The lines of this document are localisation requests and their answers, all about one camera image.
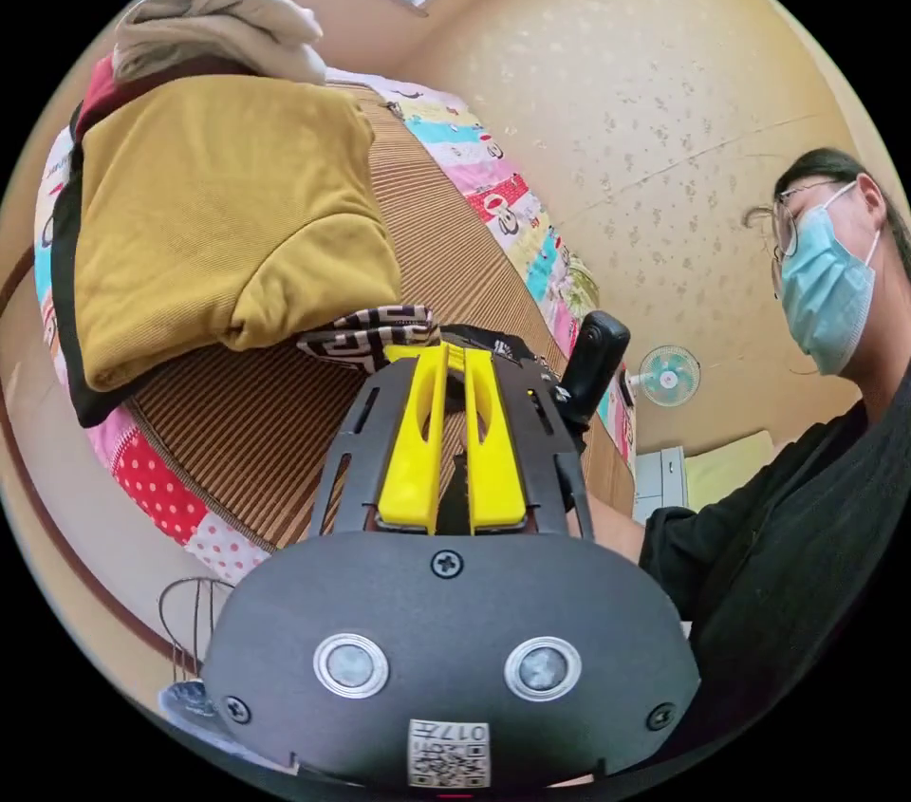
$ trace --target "yellow cushion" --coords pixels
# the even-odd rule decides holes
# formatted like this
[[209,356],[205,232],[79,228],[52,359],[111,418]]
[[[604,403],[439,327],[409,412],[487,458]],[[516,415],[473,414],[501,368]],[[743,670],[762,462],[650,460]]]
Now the yellow cushion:
[[687,457],[684,467],[689,507],[699,511],[727,497],[748,483],[773,456],[772,436],[762,431],[697,457]]

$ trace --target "black hair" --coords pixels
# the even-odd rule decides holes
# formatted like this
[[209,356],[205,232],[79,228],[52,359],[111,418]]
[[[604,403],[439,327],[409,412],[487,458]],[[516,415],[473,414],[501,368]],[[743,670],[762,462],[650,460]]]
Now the black hair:
[[[793,188],[795,182],[810,176],[824,176],[833,182],[843,182],[847,185],[861,174],[870,176],[863,165],[850,154],[834,147],[819,147],[798,157],[775,182],[772,193],[778,198],[788,189]],[[882,186],[880,186],[880,192],[885,201],[885,222],[895,239],[904,272],[911,280],[911,233],[908,231],[902,215],[896,209],[895,203],[883,191]],[[771,207],[753,207],[743,215],[743,225],[752,226],[758,216],[768,216],[771,213]]]

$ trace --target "red polka dot fabric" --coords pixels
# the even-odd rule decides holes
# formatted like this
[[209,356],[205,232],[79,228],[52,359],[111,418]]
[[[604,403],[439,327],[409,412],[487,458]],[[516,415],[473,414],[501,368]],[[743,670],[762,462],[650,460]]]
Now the red polka dot fabric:
[[208,509],[168,470],[142,434],[136,433],[126,442],[113,473],[156,527],[186,547]]

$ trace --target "wall fan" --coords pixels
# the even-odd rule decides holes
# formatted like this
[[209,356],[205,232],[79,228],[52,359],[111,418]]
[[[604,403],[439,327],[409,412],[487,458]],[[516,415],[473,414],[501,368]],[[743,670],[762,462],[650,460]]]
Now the wall fan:
[[658,406],[680,406],[696,393],[701,372],[696,357],[682,346],[659,346],[643,360],[629,388]]

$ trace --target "black metal plate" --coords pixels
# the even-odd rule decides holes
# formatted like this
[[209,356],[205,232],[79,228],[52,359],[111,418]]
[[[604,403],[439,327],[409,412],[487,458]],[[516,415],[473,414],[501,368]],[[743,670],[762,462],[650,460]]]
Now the black metal plate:
[[[444,580],[440,550],[464,562]],[[344,699],[317,680],[326,637],[354,632],[389,661],[372,698]],[[511,651],[539,636],[569,641],[582,676],[563,698],[519,699]],[[250,711],[237,739],[273,760],[365,785],[408,785],[411,719],[487,723],[493,786],[542,787],[655,753],[649,715],[689,705],[698,673],[669,598],[643,571],[584,540],[339,533],[277,552],[234,590],[217,623],[204,679],[216,703]]]

